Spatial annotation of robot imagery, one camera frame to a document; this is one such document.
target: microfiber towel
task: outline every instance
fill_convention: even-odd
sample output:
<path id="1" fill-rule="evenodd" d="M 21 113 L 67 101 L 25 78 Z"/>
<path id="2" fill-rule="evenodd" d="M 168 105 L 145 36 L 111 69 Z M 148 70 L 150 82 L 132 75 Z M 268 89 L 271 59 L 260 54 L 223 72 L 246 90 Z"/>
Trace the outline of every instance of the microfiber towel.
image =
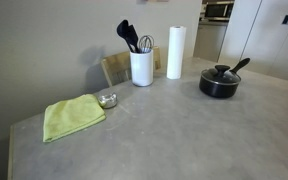
<path id="1" fill-rule="evenodd" d="M 60 101 L 45 110 L 43 142 L 52 142 L 105 119 L 94 95 Z"/>

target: small metal bowl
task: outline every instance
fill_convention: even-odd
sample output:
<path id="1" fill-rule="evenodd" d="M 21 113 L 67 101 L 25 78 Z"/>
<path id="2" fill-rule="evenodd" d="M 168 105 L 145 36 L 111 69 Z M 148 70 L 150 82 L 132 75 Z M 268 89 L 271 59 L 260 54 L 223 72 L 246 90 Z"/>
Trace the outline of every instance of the small metal bowl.
<path id="1" fill-rule="evenodd" d="M 98 101 L 99 101 L 100 105 L 102 106 L 102 108 L 104 108 L 104 109 L 112 108 L 112 107 L 116 106 L 116 104 L 117 104 L 117 96 L 115 93 L 100 96 L 98 98 Z"/>

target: black pot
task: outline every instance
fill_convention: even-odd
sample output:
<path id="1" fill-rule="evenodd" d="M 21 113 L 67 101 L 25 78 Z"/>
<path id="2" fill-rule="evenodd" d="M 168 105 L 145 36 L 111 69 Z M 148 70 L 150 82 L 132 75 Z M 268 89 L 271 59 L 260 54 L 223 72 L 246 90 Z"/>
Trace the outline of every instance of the black pot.
<path id="1" fill-rule="evenodd" d="M 243 59 L 232 70 L 226 65 L 216 65 L 215 69 L 203 70 L 200 80 L 201 91 L 216 98 L 232 97 L 241 82 L 241 77 L 236 72 L 249 62 L 250 58 Z"/>

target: utensil holder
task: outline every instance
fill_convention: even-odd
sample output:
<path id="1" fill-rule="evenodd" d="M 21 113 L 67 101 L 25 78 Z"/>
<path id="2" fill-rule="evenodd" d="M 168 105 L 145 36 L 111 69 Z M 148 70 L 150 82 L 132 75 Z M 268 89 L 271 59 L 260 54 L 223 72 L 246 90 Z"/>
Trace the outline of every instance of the utensil holder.
<path id="1" fill-rule="evenodd" d="M 153 50 L 148 53 L 132 53 L 132 82 L 136 86 L 148 86 L 153 83 Z"/>

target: lid knob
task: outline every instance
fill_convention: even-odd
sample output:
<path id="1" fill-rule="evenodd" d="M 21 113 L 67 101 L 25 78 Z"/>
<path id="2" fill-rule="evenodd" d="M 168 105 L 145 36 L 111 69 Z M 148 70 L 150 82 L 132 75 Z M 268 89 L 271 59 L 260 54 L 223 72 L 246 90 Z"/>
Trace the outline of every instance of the lid knob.
<path id="1" fill-rule="evenodd" d="M 216 77 L 223 77 L 225 71 L 229 70 L 230 67 L 226 65 L 216 65 L 215 69 L 217 70 L 217 74 L 215 75 Z"/>

